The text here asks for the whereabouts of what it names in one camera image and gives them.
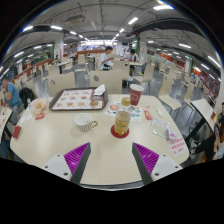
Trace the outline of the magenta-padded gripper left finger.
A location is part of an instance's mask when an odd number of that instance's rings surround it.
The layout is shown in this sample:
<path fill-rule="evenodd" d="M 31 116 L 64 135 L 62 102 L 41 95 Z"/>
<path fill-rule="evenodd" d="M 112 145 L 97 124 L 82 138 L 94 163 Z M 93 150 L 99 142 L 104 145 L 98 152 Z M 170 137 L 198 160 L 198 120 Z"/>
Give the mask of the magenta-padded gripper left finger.
<path fill-rule="evenodd" d="M 90 143 L 85 143 L 64 155 L 56 154 L 43 169 L 79 185 L 90 153 Z"/>

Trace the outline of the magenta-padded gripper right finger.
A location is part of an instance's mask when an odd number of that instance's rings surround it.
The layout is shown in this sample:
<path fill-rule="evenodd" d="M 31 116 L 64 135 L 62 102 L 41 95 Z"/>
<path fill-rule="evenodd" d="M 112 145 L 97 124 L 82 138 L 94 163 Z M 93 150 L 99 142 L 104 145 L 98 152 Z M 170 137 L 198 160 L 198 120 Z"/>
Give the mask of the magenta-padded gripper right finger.
<path fill-rule="evenodd" d="M 144 185 L 164 178 L 182 169 L 167 154 L 157 154 L 137 143 L 132 144 L 132 154 L 136 160 Z"/>

